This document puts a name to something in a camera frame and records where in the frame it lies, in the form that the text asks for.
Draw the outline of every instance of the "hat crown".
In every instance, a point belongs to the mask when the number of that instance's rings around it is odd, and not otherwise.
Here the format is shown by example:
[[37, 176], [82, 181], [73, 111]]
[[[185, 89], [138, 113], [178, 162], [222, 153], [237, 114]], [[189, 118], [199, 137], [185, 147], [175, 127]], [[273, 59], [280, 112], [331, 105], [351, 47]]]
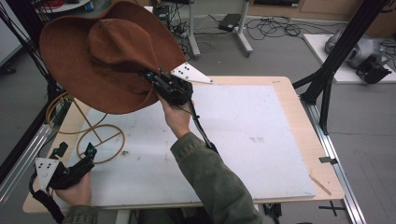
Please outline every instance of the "hat crown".
[[158, 70], [150, 35], [131, 21], [99, 20], [91, 28], [87, 42], [96, 66], [130, 73]]

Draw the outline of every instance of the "brown cowboy hat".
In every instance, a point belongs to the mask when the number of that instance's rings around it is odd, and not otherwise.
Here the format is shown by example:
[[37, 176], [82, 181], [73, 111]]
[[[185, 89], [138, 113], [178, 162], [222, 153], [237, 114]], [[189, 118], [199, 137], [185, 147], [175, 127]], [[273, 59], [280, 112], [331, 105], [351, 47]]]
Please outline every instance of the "brown cowboy hat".
[[125, 114], [158, 98], [144, 74], [186, 62], [172, 34], [150, 12], [117, 2], [98, 18], [61, 17], [40, 36], [44, 62], [71, 95], [99, 111]]

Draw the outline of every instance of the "hat brim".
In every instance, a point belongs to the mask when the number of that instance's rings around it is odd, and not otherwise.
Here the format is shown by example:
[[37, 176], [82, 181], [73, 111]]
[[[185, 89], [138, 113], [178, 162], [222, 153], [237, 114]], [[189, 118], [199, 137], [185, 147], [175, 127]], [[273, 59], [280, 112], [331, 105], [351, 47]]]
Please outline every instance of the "hat brim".
[[[120, 19], [138, 24], [150, 35], [158, 66], [170, 72], [186, 62], [183, 52], [167, 28], [143, 7], [118, 2], [97, 18], [62, 17], [50, 22], [40, 36], [40, 50], [50, 73], [81, 102], [109, 114], [126, 114], [158, 101], [155, 90], [135, 94], [109, 84], [98, 76], [87, 52], [86, 39], [99, 20]], [[150, 85], [146, 80], [141, 85]]]

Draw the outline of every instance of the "black strap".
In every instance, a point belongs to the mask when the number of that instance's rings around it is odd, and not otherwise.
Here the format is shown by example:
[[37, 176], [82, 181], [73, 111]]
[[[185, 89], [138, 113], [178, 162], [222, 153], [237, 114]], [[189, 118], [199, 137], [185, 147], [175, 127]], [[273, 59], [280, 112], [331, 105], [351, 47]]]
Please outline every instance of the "black strap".
[[46, 192], [40, 189], [32, 193], [32, 195], [50, 211], [50, 214], [57, 223], [62, 223], [64, 221], [64, 214], [62, 214], [58, 204]]

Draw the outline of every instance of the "green sleeve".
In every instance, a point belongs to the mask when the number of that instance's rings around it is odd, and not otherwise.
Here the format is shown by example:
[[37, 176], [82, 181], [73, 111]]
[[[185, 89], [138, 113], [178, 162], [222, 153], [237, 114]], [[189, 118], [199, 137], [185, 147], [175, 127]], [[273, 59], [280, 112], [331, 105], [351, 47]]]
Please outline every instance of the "green sleeve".
[[262, 223], [250, 193], [239, 177], [193, 133], [171, 148], [177, 164], [215, 223]]
[[63, 224], [96, 224], [98, 211], [96, 208], [85, 205], [72, 206], [64, 217]]

